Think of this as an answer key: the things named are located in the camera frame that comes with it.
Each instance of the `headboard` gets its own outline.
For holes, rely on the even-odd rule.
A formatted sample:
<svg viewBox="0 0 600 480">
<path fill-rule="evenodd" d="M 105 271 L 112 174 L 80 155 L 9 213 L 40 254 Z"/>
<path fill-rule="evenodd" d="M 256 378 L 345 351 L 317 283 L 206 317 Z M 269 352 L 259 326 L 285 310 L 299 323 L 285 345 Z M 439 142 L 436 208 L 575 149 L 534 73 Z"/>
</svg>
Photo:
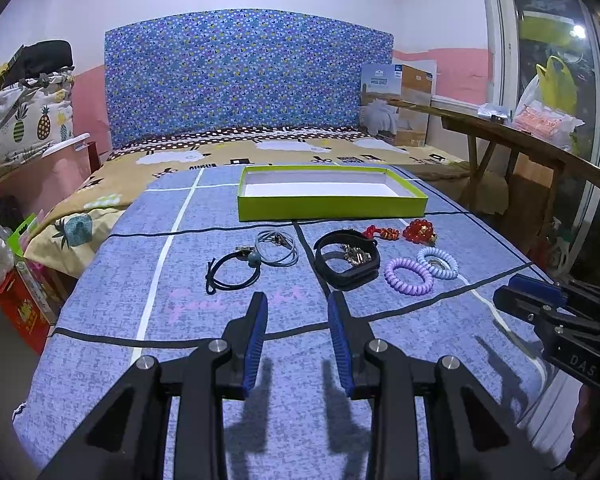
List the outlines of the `headboard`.
<svg viewBox="0 0 600 480">
<path fill-rule="evenodd" d="M 147 135 L 232 126 L 355 126 L 360 65 L 394 38 L 280 10 L 178 14 L 105 34 L 114 148 Z"/>
</svg>

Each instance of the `pink wall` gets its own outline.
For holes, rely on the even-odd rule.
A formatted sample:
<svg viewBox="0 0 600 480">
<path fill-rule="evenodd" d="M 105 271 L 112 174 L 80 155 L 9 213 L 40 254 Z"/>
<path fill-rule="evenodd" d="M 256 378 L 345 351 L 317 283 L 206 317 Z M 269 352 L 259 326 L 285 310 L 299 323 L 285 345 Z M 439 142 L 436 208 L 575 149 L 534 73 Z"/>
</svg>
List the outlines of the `pink wall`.
<svg viewBox="0 0 600 480">
<path fill-rule="evenodd" d="M 394 50 L 394 57 L 403 61 L 435 59 L 437 95 L 476 105 L 487 101 L 491 56 L 486 48 L 434 48 L 408 54 Z"/>
<path fill-rule="evenodd" d="M 107 101 L 104 93 L 104 65 L 75 77 L 71 98 L 74 107 L 74 136 L 85 132 L 95 140 L 98 153 L 111 150 Z"/>
</svg>

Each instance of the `screw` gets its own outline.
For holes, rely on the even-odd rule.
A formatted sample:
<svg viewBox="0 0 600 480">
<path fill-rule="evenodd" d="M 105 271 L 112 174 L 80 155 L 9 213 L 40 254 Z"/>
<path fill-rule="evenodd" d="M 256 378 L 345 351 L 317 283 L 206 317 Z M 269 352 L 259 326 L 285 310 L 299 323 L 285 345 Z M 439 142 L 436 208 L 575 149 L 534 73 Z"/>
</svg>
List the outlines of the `screw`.
<svg viewBox="0 0 600 480">
<path fill-rule="evenodd" d="M 228 344 L 224 339 L 214 339 L 211 343 L 209 343 L 209 350 L 217 354 L 224 352 L 227 347 Z"/>
<path fill-rule="evenodd" d="M 150 355 L 142 355 L 136 361 L 136 366 L 141 370 L 148 370 L 155 365 L 155 358 Z"/>
<path fill-rule="evenodd" d="M 445 355 L 442 358 L 442 365 L 447 370 L 455 370 L 456 368 L 458 368 L 460 366 L 460 359 L 458 359 L 457 357 L 455 357 L 453 355 Z"/>
<path fill-rule="evenodd" d="M 373 339 L 372 341 L 369 341 L 369 349 L 376 354 L 384 352 L 387 348 L 389 348 L 389 345 L 382 339 Z"/>
</svg>

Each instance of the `open rectangular box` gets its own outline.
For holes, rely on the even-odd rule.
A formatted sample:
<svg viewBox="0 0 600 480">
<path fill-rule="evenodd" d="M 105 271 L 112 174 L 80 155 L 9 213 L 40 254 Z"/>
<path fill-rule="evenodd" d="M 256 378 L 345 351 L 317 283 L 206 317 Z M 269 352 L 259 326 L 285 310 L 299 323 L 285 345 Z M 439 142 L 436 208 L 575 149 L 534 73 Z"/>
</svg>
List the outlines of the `open rectangular box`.
<svg viewBox="0 0 600 480">
<path fill-rule="evenodd" d="M 424 215 L 427 195 L 385 168 L 247 166 L 238 186 L 241 222 Z"/>
</svg>

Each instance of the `wooden desk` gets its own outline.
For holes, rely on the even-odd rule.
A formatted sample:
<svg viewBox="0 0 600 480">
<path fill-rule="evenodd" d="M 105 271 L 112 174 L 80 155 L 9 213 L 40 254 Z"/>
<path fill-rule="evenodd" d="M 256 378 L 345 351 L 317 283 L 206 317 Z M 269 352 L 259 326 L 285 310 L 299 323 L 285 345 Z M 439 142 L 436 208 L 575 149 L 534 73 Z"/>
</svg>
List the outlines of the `wooden desk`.
<svg viewBox="0 0 600 480">
<path fill-rule="evenodd" d="M 549 188 L 549 199 L 544 210 L 542 227 L 538 236 L 544 238 L 552 220 L 554 210 L 555 196 L 558 189 L 558 181 L 563 173 L 571 173 L 586 180 L 589 180 L 594 186 L 600 188 L 600 168 L 587 162 L 573 153 L 565 152 L 554 145 L 544 142 L 530 134 L 514 130 L 502 124 L 487 121 L 478 117 L 473 117 L 449 110 L 442 110 L 431 106 L 417 105 L 400 100 L 387 101 L 391 106 L 406 108 L 426 114 L 439 116 L 442 119 L 442 126 L 447 130 L 453 130 L 467 135 L 469 146 L 469 165 L 471 178 L 465 190 L 462 192 L 460 203 L 471 210 L 474 206 L 477 186 L 487 169 L 491 160 L 491 155 L 496 145 L 501 144 L 520 153 L 524 153 L 530 160 L 541 164 L 542 166 L 554 170 L 554 177 Z M 485 139 L 489 141 L 482 160 L 478 164 L 476 139 Z"/>
</svg>

